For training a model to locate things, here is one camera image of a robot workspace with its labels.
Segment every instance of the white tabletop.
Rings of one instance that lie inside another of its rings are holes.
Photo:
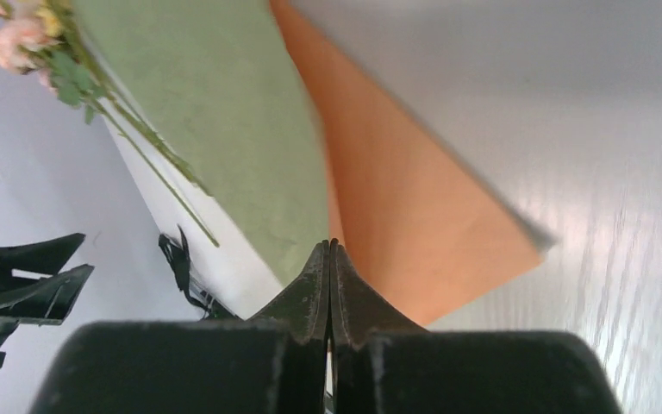
[[[556,240],[435,328],[576,332],[662,413],[662,0],[294,3]]]

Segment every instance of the green paper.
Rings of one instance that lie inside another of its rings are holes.
[[[325,164],[267,1],[72,3],[147,120],[276,276],[293,280],[328,238]]]

